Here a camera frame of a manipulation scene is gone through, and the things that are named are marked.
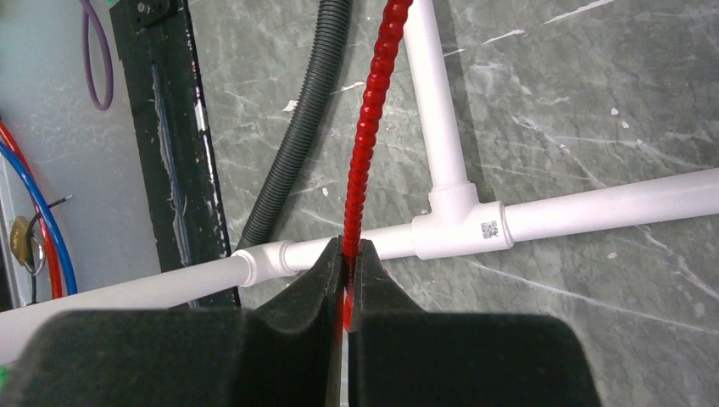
qr code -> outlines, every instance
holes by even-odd
[[[484,236],[485,239],[489,239],[490,237],[498,237],[499,236],[499,228],[497,227],[497,221],[493,220],[491,222],[482,223],[482,236]]]

red cable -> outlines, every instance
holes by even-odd
[[[20,161],[22,161],[25,168],[27,168],[28,172],[30,173],[30,176],[33,178],[35,177],[32,175],[32,171],[30,169],[30,166],[27,164],[27,160],[25,160],[25,156],[22,154],[22,151],[20,151],[20,146],[15,141],[13,137],[13,133],[10,132],[8,127],[5,126],[5,124],[0,120],[0,135],[2,135],[3,140],[5,141],[5,144],[12,150],[15,155],[18,156]],[[33,203],[35,206],[35,211],[38,211],[37,205]],[[63,282],[60,280],[60,263],[58,261],[58,252],[55,250],[55,244],[53,243],[53,239],[50,237],[50,233],[47,230],[47,226],[45,225],[45,221],[40,218],[40,231],[42,233],[42,241],[45,245],[45,254],[47,256],[47,266],[50,269],[50,288],[52,291],[53,299],[56,298],[62,298],[63,297]]]
[[[388,0],[382,14],[379,36],[375,43],[375,56],[367,76],[362,108],[357,121],[357,133],[354,136],[352,160],[349,162],[349,181],[347,183],[347,202],[344,205],[344,236],[342,253],[348,267],[345,283],[344,327],[349,329],[352,318],[354,261],[360,250],[362,232],[362,211],[365,208],[365,192],[370,176],[372,149],[377,141],[384,104],[389,88],[389,78],[394,71],[399,42],[404,34],[404,23],[412,0]]]

white pipe coupling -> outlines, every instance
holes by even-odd
[[[297,272],[292,271],[285,261],[287,247],[294,244],[291,240],[260,244],[251,248],[237,250],[232,257],[242,257],[250,265],[250,272],[247,280],[239,284],[240,287],[250,287],[265,280],[280,277],[296,276]]]

red corrugated tube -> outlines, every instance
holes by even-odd
[[[362,210],[365,208],[367,179],[370,176],[372,149],[377,141],[389,77],[394,71],[399,42],[404,34],[404,23],[412,0],[388,0],[382,14],[379,36],[375,43],[375,56],[367,76],[362,108],[357,120],[357,134],[354,136],[352,160],[349,163],[349,181],[347,183],[347,202],[344,205],[344,236],[342,253],[347,262],[349,275],[345,286],[344,326],[349,329],[352,318],[354,261],[360,250],[362,232]]]

black corrugated hose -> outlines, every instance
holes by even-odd
[[[237,250],[267,243],[318,133],[335,87],[349,31],[352,0],[320,0],[315,39],[292,120],[242,230]]]

